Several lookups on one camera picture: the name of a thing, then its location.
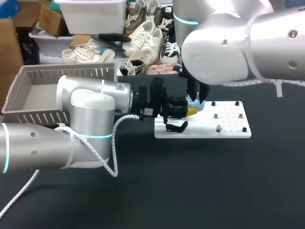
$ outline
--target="white storage bin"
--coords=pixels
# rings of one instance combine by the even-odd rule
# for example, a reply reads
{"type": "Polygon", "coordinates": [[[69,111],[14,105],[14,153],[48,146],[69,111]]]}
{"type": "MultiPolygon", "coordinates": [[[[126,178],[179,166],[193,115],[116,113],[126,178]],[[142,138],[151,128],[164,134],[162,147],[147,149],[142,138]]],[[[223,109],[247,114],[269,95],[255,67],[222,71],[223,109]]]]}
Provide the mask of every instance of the white storage bin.
{"type": "Polygon", "coordinates": [[[126,0],[54,0],[72,34],[123,33],[126,0]]]}
{"type": "Polygon", "coordinates": [[[34,29],[29,33],[29,37],[33,38],[37,43],[41,54],[44,56],[61,57],[62,50],[69,49],[74,38],[72,37],[53,37],[37,35],[39,30],[34,29]]]}

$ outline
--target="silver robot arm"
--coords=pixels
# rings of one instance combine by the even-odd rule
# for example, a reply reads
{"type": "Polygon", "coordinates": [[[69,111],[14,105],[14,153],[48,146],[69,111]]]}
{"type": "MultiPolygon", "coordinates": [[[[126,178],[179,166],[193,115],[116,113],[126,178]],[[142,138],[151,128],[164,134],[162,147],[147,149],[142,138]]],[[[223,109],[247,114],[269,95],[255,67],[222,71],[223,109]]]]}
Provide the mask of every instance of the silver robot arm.
{"type": "MultiPolygon", "coordinates": [[[[57,107],[69,115],[70,127],[86,138],[107,163],[112,147],[115,114],[163,116],[166,128],[181,133],[187,127],[167,124],[168,116],[182,118],[197,113],[185,97],[168,96],[163,79],[133,92],[128,83],[62,76],[56,92],[57,107]]],[[[74,135],[32,124],[0,124],[0,171],[41,168],[95,168],[102,163],[74,135]]]]}
{"type": "Polygon", "coordinates": [[[173,8],[184,68],[199,82],[304,79],[305,8],[274,13],[268,0],[175,0],[173,8]]]}

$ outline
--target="mounting hole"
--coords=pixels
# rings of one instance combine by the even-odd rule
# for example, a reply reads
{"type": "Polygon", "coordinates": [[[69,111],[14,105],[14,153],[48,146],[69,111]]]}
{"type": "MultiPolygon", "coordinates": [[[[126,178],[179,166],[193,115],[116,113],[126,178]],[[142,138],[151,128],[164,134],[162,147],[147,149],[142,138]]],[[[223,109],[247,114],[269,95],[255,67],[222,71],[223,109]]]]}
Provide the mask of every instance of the mounting hole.
{"type": "Polygon", "coordinates": [[[289,61],[288,66],[289,66],[289,68],[296,69],[297,68],[297,62],[289,61]]]}
{"type": "Polygon", "coordinates": [[[223,40],[223,47],[227,46],[227,44],[228,44],[228,40],[227,39],[223,40]]]}
{"type": "Polygon", "coordinates": [[[297,35],[298,35],[298,31],[297,30],[290,30],[288,32],[288,37],[290,37],[290,38],[296,38],[297,35]]]}

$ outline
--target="yellow object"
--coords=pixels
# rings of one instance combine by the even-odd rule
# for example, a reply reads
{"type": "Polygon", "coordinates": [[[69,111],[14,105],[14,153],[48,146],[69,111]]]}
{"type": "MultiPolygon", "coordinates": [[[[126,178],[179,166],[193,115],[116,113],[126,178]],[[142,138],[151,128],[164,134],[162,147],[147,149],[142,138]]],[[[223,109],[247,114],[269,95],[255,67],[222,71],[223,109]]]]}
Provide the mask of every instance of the yellow object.
{"type": "Polygon", "coordinates": [[[198,112],[198,108],[193,108],[193,107],[188,107],[187,110],[188,110],[188,112],[187,112],[186,117],[195,115],[198,112]]]}

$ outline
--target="white spiral cable wrap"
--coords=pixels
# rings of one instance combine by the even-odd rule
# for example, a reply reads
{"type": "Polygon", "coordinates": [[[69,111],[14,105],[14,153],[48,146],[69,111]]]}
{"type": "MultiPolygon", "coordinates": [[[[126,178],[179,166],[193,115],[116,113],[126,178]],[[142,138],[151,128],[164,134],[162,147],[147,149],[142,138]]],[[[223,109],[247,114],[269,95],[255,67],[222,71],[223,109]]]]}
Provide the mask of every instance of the white spiral cable wrap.
{"type": "MultiPolygon", "coordinates": [[[[299,86],[305,87],[305,82],[303,81],[292,81],[292,80],[268,80],[270,83],[290,83],[295,84],[299,86]]],[[[236,82],[230,82],[230,83],[222,83],[222,86],[227,87],[244,87],[244,86],[250,86],[255,84],[264,83],[260,80],[245,80],[245,81],[236,81],[236,82]]]]}
{"type": "MultiPolygon", "coordinates": [[[[98,154],[98,152],[94,149],[94,147],[86,140],[86,138],[82,137],[80,134],[76,133],[73,131],[70,127],[67,126],[62,126],[62,127],[57,127],[54,130],[58,132],[69,132],[70,134],[73,134],[77,139],[79,139],[81,142],[83,142],[90,150],[93,152],[93,154],[96,156],[96,158],[102,163],[102,165],[105,167],[105,169],[114,177],[118,176],[118,164],[116,160],[116,151],[115,151],[115,131],[118,127],[118,125],[126,120],[126,119],[137,119],[139,120],[139,117],[137,115],[126,115],[120,118],[113,126],[112,129],[112,140],[111,140],[111,145],[112,145],[112,155],[113,155],[113,163],[114,163],[114,172],[112,169],[107,165],[107,163],[103,160],[103,158],[98,154]]],[[[34,179],[37,177],[37,175],[40,173],[40,170],[37,169],[33,176],[29,179],[29,181],[26,183],[26,185],[15,195],[15,197],[5,206],[5,208],[0,212],[0,219],[3,217],[5,212],[13,205],[13,203],[24,193],[24,191],[31,185],[31,183],[34,181],[34,179]]]]}

